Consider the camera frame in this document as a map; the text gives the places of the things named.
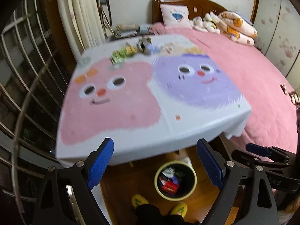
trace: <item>purple cartoon character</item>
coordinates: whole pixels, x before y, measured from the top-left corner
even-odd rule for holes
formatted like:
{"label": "purple cartoon character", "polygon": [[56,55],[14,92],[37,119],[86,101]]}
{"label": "purple cartoon character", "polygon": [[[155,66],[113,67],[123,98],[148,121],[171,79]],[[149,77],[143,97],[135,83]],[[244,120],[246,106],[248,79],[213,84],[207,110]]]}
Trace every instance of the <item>purple cartoon character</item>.
{"label": "purple cartoon character", "polygon": [[183,19],[183,16],[179,13],[172,13],[172,16],[177,20],[178,23],[180,23]]}
{"label": "purple cartoon character", "polygon": [[153,78],[170,96],[192,106],[218,108],[242,94],[207,55],[164,56],[153,62]]}

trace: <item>red cartoon nose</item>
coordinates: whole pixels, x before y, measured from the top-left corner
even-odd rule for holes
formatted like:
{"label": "red cartoon nose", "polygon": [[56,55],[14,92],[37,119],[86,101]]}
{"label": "red cartoon nose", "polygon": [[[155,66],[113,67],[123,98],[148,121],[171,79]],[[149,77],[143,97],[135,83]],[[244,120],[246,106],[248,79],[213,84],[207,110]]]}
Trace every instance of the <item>red cartoon nose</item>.
{"label": "red cartoon nose", "polygon": [[101,88],[97,90],[97,96],[104,96],[106,94],[106,89]]}
{"label": "red cartoon nose", "polygon": [[197,74],[201,77],[205,76],[205,73],[203,71],[200,71],[200,70],[197,71]]}

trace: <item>pink bedspread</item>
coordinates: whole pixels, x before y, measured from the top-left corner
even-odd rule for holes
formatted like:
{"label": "pink bedspread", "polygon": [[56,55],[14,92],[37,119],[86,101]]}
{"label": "pink bedspread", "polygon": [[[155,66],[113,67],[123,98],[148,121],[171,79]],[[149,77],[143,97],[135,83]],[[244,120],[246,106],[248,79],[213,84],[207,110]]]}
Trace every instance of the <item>pink bedspread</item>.
{"label": "pink bedspread", "polygon": [[296,153],[296,107],[279,85],[285,83],[288,92],[293,88],[257,49],[234,43],[223,35],[184,28],[165,29],[161,23],[154,24],[152,30],[158,34],[184,35],[207,53],[240,89],[252,113],[242,136],[231,138],[236,148],[245,150],[245,145],[251,142]]}

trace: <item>headboard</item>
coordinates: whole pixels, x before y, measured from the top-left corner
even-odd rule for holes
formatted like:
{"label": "headboard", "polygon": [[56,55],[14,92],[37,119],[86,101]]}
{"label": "headboard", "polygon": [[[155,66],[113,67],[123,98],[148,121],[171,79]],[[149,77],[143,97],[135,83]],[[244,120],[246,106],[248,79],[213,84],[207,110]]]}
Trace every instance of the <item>headboard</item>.
{"label": "headboard", "polygon": [[172,4],[187,6],[189,11],[189,19],[200,16],[204,17],[206,13],[213,11],[216,15],[227,11],[224,7],[209,0],[152,0],[152,23],[163,22],[160,4]]}

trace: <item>stuffed animal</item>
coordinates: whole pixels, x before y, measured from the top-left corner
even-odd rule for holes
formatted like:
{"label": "stuffed animal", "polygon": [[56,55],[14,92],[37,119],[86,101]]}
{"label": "stuffed animal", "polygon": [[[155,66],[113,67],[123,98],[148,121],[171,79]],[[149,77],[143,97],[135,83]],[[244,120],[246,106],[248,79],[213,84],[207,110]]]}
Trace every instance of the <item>stuffed animal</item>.
{"label": "stuffed animal", "polygon": [[206,29],[209,32],[215,34],[221,34],[221,31],[217,28],[217,24],[220,22],[220,19],[213,12],[206,13],[204,20],[206,21]]}
{"label": "stuffed animal", "polygon": [[201,17],[195,17],[193,19],[193,22],[194,22],[194,29],[195,30],[205,32],[205,33],[207,32],[206,22],[202,21]]}

